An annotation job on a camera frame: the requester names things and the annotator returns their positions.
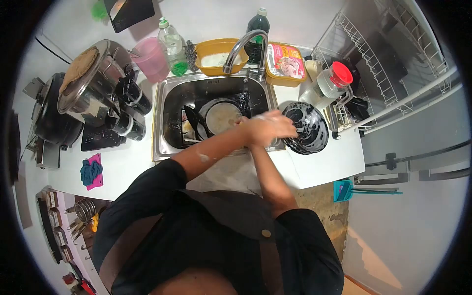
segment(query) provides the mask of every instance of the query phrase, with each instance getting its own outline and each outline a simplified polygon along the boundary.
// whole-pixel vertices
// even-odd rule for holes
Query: white wire rack
[[[421,81],[421,83],[425,83],[425,85],[420,85],[420,89],[415,89],[415,91],[410,91],[409,93],[405,84],[411,86],[410,80],[389,80],[389,73],[385,72],[384,67],[381,65],[373,49],[367,43],[358,28],[356,28],[352,21],[346,16],[345,11],[341,9],[341,11],[335,15],[322,38],[318,41],[317,46],[313,48],[312,56],[320,60],[320,63],[323,64],[326,62],[326,60],[322,58],[324,54],[341,59],[349,59],[348,55],[357,49],[362,59],[365,61],[365,65],[362,64],[361,66],[366,67],[372,75],[363,75],[362,79],[367,86],[376,86],[380,91],[380,96],[376,95],[375,97],[369,98],[362,82],[360,82],[357,96],[369,103],[368,112],[370,118],[362,122],[356,122],[345,107],[338,108],[336,114],[338,116],[339,131],[358,128],[367,130],[368,133],[370,133],[375,130],[380,130],[391,124],[390,122],[398,122],[410,116],[411,113],[416,113],[418,110],[424,109],[423,106],[413,105],[413,100],[423,93],[437,87],[442,97],[447,97],[451,94],[451,75],[456,72],[456,67],[450,68],[446,63],[434,35],[427,33],[428,24],[419,22],[411,12],[398,3],[398,0],[374,0],[373,3],[377,6],[380,15],[378,24],[381,25],[383,20],[391,20],[391,17],[397,21],[396,27],[398,27],[400,31],[403,31],[403,35],[414,44],[417,49],[417,56],[427,65],[421,67],[426,69],[426,72],[422,73],[427,76],[430,70],[430,73],[432,73],[432,81],[428,77],[425,81]],[[379,28],[380,26],[370,29],[375,31],[379,30]],[[374,109],[372,108],[371,102],[375,104]],[[387,117],[386,115],[393,110],[399,110],[398,115],[400,116],[398,117],[397,114],[392,113],[391,116]]]
[[[408,10],[396,0],[375,1],[402,25],[401,27],[407,33],[406,36],[424,56],[425,62],[430,67],[435,78],[447,72],[449,66],[441,50],[435,46],[420,22]],[[441,93],[446,93],[451,88],[451,78],[442,81],[438,85]]]
[[[337,25],[343,28],[349,38],[351,38],[359,53],[362,55],[362,58],[365,60],[365,63],[369,67],[369,70],[372,73],[375,82],[377,83],[377,87],[380,89],[380,95],[383,97],[386,107],[397,103],[398,98],[395,94],[392,83],[390,82],[384,68],[379,62],[379,59],[367,41],[364,39],[362,34],[342,12],[337,14],[335,22]],[[397,109],[400,110],[402,114],[405,114],[409,111],[412,111],[413,106],[406,104],[398,107]]]
[[[26,141],[26,148],[32,152],[36,152],[36,141],[38,140],[38,136],[34,132],[35,123],[31,123],[30,131],[28,133],[28,140]]]
[[[321,47],[321,46],[316,46],[313,51],[312,51],[312,56],[313,58],[318,62],[320,65],[320,69],[327,69],[331,65],[331,62],[328,63],[327,60],[330,60],[329,57],[334,57],[337,59],[342,59],[343,55],[335,52],[331,49]],[[371,101],[367,95],[367,92],[365,91],[364,85],[362,84],[362,81],[359,81],[359,89],[357,91],[357,98],[360,98],[362,100],[365,100],[368,103],[368,108],[367,111],[369,112],[370,116],[374,115],[374,110],[372,108]],[[336,115],[337,115],[337,121],[338,121],[338,130],[341,131],[343,129],[349,128],[352,126],[356,121],[352,118],[350,115],[349,111],[347,110],[346,106],[342,106],[340,108],[337,108],[336,110]],[[375,128],[375,125],[377,124],[377,120],[373,120],[369,126],[361,126],[359,129],[372,129]]]

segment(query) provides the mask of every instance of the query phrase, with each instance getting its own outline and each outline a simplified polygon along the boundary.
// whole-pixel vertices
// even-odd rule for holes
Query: pink plastic jug
[[[131,54],[131,59],[143,71],[149,82],[157,83],[164,80],[169,74],[169,67],[157,37],[141,40],[135,48],[141,57]]]

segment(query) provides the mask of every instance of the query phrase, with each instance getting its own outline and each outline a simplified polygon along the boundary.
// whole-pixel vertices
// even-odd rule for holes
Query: tiled floor
[[[346,241],[348,202],[333,202],[332,183],[294,190],[294,195],[300,208],[308,208],[318,214],[333,242],[339,260],[342,261]]]

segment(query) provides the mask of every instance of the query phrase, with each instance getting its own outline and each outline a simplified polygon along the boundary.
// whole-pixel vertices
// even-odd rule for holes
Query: stainless steel sink
[[[184,105],[195,107],[198,101],[210,101],[218,97],[248,91],[250,116],[277,108],[274,89],[256,76],[246,79],[247,70],[230,76],[208,77],[205,74],[188,74],[170,77],[158,85],[153,122],[152,158],[154,161],[171,157],[182,150],[181,110]],[[276,140],[268,151],[285,149]]]

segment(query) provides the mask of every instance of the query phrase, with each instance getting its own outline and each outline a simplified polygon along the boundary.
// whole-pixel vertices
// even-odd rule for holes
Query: red lid
[[[333,72],[331,81],[335,84],[347,85],[352,83],[353,75],[351,71],[339,61],[333,62]]]

